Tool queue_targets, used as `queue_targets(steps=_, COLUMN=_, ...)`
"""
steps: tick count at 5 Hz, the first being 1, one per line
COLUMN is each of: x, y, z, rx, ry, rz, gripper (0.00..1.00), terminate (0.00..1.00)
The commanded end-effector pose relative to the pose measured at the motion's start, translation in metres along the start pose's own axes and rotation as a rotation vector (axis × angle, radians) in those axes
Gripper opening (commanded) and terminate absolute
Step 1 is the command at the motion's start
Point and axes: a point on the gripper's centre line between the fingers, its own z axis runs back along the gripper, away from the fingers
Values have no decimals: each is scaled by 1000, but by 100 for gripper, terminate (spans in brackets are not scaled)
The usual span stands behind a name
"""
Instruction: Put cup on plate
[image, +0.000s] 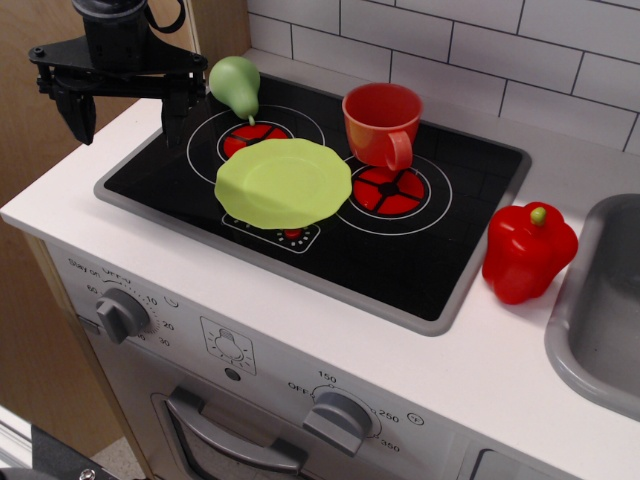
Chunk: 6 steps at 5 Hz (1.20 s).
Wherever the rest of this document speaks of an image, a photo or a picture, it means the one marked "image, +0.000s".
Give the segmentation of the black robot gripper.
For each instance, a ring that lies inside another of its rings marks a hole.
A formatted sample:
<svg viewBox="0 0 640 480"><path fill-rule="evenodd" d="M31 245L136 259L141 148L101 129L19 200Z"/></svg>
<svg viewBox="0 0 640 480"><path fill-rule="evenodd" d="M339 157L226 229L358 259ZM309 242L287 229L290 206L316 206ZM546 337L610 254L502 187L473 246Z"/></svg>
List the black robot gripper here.
<svg viewBox="0 0 640 480"><path fill-rule="evenodd" d="M96 130L93 96L162 99L169 148L181 143L190 109L205 95L205 57L158 38L143 14L120 22L84 20L85 35L36 46L29 60L43 93L76 140L90 145Z"/></svg>

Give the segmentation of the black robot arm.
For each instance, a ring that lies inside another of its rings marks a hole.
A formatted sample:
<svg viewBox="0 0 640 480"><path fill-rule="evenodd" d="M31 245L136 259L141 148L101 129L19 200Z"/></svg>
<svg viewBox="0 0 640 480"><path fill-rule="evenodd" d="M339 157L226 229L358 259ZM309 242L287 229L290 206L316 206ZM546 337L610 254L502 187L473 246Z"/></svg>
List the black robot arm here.
<svg viewBox="0 0 640 480"><path fill-rule="evenodd" d="M205 97L208 61L156 34L182 27L185 3L164 27L144 0L75 1L73 7L85 34L29 51L38 68L39 92L56 103L76 140L85 145L96 132L96 96L159 99L166 143L179 145L190 109Z"/></svg>

